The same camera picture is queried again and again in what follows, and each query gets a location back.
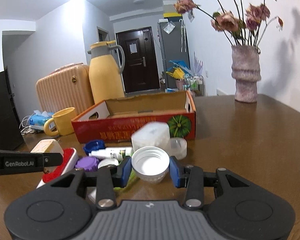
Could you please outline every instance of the green pumpkin picture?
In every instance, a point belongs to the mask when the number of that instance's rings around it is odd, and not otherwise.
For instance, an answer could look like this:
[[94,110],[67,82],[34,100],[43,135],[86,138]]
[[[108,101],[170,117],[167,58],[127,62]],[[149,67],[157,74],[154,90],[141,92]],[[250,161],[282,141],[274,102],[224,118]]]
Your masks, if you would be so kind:
[[191,131],[191,120],[183,115],[175,115],[169,121],[169,131],[171,137],[184,138]]

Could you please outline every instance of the purple bottle cap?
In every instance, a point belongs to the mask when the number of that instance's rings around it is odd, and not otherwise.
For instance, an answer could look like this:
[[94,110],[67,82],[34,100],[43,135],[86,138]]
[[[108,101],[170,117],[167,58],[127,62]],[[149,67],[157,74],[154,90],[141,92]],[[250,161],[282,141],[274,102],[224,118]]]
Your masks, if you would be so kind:
[[84,157],[77,161],[76,168],[84,168],[85,171],[97,171],[99,160],[96,157]]

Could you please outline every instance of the pink suitcase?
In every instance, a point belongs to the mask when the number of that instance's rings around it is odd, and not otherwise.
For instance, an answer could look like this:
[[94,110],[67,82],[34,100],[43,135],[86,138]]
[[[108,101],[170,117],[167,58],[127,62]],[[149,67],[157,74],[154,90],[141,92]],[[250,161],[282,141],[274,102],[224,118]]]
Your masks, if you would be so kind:
[[56,69],[36,84],[42,111],[55,113],[75,107],[77,114],[94,104],[89,82],[89,66],[70,64]]

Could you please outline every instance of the gray ridged panel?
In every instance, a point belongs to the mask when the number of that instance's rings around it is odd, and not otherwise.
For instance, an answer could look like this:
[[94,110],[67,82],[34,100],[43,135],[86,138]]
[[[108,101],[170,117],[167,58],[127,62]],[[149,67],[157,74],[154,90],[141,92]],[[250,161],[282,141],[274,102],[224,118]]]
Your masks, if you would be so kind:
[[116,210],[100,212],[75,240],[226,240],[202,213],[177,201],[123,201]]

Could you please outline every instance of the wall outlet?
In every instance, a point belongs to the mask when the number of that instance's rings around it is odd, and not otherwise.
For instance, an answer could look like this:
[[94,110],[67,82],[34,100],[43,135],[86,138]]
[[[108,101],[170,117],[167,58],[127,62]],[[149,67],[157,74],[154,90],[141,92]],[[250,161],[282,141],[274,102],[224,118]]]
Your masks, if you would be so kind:
[[226,93],[221,91],[220,89],[217,89],[217,96],[225,96]]

